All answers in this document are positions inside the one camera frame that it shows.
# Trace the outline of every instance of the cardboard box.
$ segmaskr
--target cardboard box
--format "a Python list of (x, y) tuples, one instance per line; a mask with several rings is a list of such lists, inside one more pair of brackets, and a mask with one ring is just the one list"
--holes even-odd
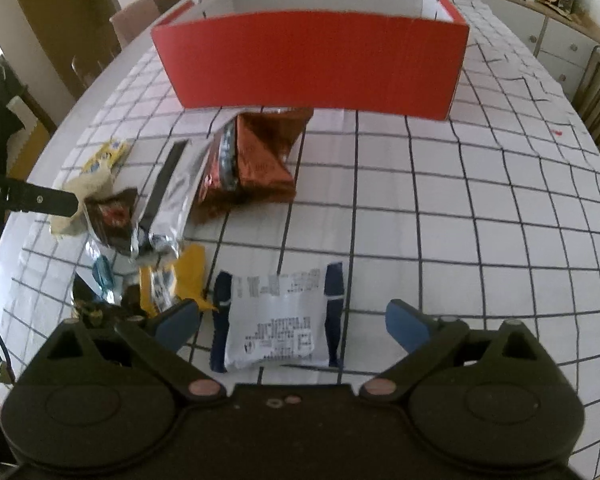
[[(405, 1), (346, 0), (337, 10), (322, 8), (328, 0), (189, 1), (152, 38), (185, 108), (308, 106), (444, 120), (469, 27), (449, 0)], [(414, 5), (418, 17), (405, 15)]]

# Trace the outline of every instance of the dark brown wrapper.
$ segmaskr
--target dark brown wrapper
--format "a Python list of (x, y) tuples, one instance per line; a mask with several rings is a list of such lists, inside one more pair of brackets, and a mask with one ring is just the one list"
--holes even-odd
[(98, 241), (121, 254), (131, 254), (131, 218), (138, 190), (129, 187), (104, 200), (85, 200), (88, 221)]
[(221, 143), (227, 136), (229, 123), (216, 132), (209, 148), (205, 174), (192, 208), (195, 222), (204, 222), (226, 213), (232, 207), (252, 202), (292, 202), (296, 196), (294, 177), (285, 160), (296, 140), (314, 114), (312, 108), (295, 108), (286, 112), (239, 114), (235, 125), (235, 164), (238, 187), (228, 190), (226, 171), (221, 164)]

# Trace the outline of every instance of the pink chair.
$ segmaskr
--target pink chair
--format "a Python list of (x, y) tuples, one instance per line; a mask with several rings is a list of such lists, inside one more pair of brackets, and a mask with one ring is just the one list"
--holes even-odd
[(109, 18), (120, 46), (125, 48), (160, 17), (154, 0), (137, 0)]

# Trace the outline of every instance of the white checkered tablecloth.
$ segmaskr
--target white checkered tablecloth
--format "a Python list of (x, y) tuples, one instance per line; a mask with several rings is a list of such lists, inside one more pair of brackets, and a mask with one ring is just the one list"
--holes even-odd
[[(405, 355), (384, 328), (391, 298), (474, 328), (518, 317), (586, 406), (571, 465), (593, 478), (600, 474), (600, 154), (560, 85), (520, 40), (484, 4), (454, 1), (471, 35), (449, 121), (316, 110), (288, 161), (298, 186), (292, 205), (248, 207), (187, 232), (206, 247), (208, 284), (221, 269), (256, 275), (342, 260), (342, 368), (211, 375), (228, 386), (357, 388)], [(115, 136), (134, 142), (115, 188), (136, 186), (144, 201), (174, 140), (206, 136), (238, 111), (183, 110), (151, 49), (80, 136), (56, 185)], [(85, 241), (57, 242), (44, 217), (33, 225), (2, 323), (16, 372), (70, 315), (72, 275), (90, 272)], [(136, 272), (110, 256), (118, 280)], [(211, 340), (205, 316), (179, 355), (210, 373)]]

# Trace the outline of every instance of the drawer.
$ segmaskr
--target drawer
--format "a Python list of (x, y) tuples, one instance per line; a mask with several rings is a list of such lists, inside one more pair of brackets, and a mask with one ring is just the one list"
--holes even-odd
[(584, 69), (560, 59), (559, 57), (547, 54), (546, 52), (540, 52), (538, 54), (538, 61), (546, 68), (547, 72), (560, 83), (564, 94), (569, 101), (571, 101), (580, 85), (580, 81), (584, 75)]
[(534, 53), (544, 25), (544, 14), (519, 6), (507, 0), (482, 0), (491, 7), (491, 12), (520, 38)]
[(596, 45), (594, 40), (577, 30), (555, 20), (549, 20), (540, 49), (586, 68)]

